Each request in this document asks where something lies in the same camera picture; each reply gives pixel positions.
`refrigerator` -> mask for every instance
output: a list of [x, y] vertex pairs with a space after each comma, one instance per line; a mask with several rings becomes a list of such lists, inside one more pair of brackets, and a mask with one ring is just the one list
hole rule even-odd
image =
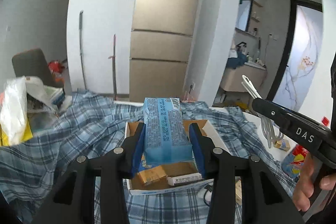
[[130, 101], [181, 97], [198, 0], [135, 0]]

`glass door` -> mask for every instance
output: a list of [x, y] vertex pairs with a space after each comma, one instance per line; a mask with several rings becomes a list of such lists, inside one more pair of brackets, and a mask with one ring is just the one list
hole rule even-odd
[[316, 64], [319, 61], [323, 33], [323, 13], [320, 10], [298, 5], [295, 2], [291, 8], [291, 14], [293, 12], [295, 14], [290, 16], [286, 42], [286, 44], [290, 43], [288, 39], [293, 37], [290, 51], [288, 51], [289, 57], [287, 64], [283, 63], [282, 60], [283, 65], [285, 64], [285, 71], [273, 102], [298, 111], [308, 93], [315, 74]]

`plaid blanket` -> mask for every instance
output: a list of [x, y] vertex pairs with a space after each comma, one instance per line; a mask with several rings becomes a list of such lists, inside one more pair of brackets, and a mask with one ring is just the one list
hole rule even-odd
[[[257, 154], [291, 196], [294, 182], [280, 162], [265, 150], [255, 125], [241, 110], [211, 110], [203, 102], [182, 103], [183, 119], [208, 119], [230, 153], [247, 158]], [[0, 190], [23, 223], [30, 223], [57, 178], [80, 154], [99, 157], [122, 144], [127, 121], [143, 119], [142, 108], [118, 105], [93, 93], [75, 93], [72, 106], [49, 130], [20, 145], [0, 148]], [[95, 223], [100, 223], [100, 181], [95, 189]], [[205, 223], [208, 207], [197, 197], [198, 188], [174, 193], [132, 196], [125, 187], [130, 223]], [[241, 223], [236, 203], [235, 223]]]

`blue towel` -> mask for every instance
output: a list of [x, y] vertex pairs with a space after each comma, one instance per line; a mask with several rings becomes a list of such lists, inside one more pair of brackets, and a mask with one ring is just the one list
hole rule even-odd
[[245, 62], [247, 62], [246, 55], [241, 52], [237, 52], [238, 57], [231, 57], [227, 59], [226, 67], [236, 69], [237, 67], [243, 66]]

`bottle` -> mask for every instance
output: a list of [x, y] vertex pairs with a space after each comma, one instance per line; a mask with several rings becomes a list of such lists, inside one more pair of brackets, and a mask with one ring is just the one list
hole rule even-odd
[[260, 56], [260, 49], [257, 49], [256, 53], [253, 56], [253, 60], [254, 60], [255, 63], [258, 62], [259, 56]]

